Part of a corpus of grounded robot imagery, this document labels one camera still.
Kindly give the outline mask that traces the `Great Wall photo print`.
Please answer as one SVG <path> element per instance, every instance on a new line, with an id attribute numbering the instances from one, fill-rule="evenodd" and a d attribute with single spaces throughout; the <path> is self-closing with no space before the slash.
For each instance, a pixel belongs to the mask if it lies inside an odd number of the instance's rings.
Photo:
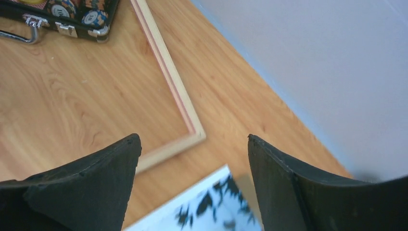
<path id="1" fill-rule="evenodd" d="M 229 167 L 192 185 L 127 231 L 262 231 Z"/>

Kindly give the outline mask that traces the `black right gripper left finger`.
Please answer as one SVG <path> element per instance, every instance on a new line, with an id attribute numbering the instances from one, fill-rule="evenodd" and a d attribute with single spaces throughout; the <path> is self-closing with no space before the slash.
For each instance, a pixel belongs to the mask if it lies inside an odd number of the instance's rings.
<path id="1" fill-rule="evenodd" d="M 140 154 L 133 133 L 60 167 L 2 181 L 1 230 L 121 230 Z"/>

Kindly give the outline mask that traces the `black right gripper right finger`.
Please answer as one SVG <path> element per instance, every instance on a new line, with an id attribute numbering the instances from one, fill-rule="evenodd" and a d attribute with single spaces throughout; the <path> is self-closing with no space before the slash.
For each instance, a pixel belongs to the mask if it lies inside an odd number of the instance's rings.
<path id="1" fill-rule="evenodd" d="M 267 231 L 405 231 L 408 179 L 345 178 L 248 136 L 248 158 Z"/>

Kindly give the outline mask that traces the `wooden picture frame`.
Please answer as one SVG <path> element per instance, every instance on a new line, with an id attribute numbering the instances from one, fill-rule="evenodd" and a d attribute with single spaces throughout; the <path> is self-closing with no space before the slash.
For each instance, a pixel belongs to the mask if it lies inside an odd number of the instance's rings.
<path id="1" fill-rule="evenodd" d="M 186 136 L 142 154 L 136 168 L 136 173 L 139 174 L 203 142 L 206 139 L 206 132 L 147 2 L 133 0 L 131 3 L 189 132 Z"/>

